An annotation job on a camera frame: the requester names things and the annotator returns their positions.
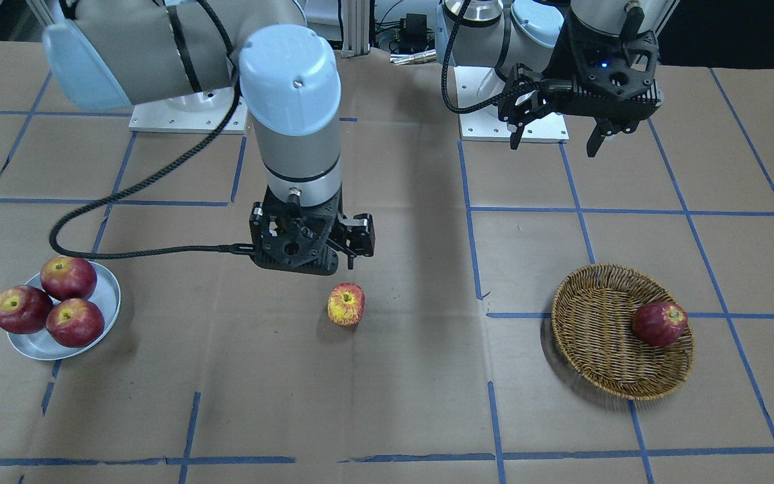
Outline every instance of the apple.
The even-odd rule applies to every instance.
[[[0,328],[13,334],[37,333],[51,310],[52,299],[39,288],[7,288],[0,294]]]
[[[83,258],[56,256],[40,269],[40,285],[58,300],[87,299],[95,292],[97,273]]]
[[[328,297],[328,316],[341,327],[354,327],[363,318],[366,298],[363,289],[353,282],[336,285]]]
[[[651,346],[670,346],[683,334],[689,316],[673,302],[656,300],[638,307],[632,319],[632,331]]]
[[[84,348],[103,333],[103,313],[89,300],[63,300],[46,317],[46,330],[61,346]]]

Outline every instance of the white mounting plate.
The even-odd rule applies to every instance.
[[[187,102],[182,104],[181,98],[175,98],[137,104],[130,117],[130,129],[147,132],[211,132],[228,111],[231,88],[215,89],[213,93],[216,95],[212,95],[212,98],[218,98],[216,103],[196,102],[188,105]],[[223,134],[243,134],[248,112],[247,104],[242,99]]]
[[[488,67],[456,67],[456,91],[458,105],[470,106],[481,101],[476,92],[482,85],[483,77],[491,70]],[[460,114],[462,140],[468,141],[507,141],[510,132],[507,123],[501,122],[485,110],[470,114]],[[551,113],[526,126],[522,143],[560,143],[569,139],[566,122],[561,114]]]

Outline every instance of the wicker basket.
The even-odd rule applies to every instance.
[[[617,264],[591,264],[557,288],[551,327],[557,349],[590,383],[621,398],[647,401],[679,389],[695,361],[686,327],[666,348],[632,334],[632,316],[654,300],[676,303],[653,279]]]

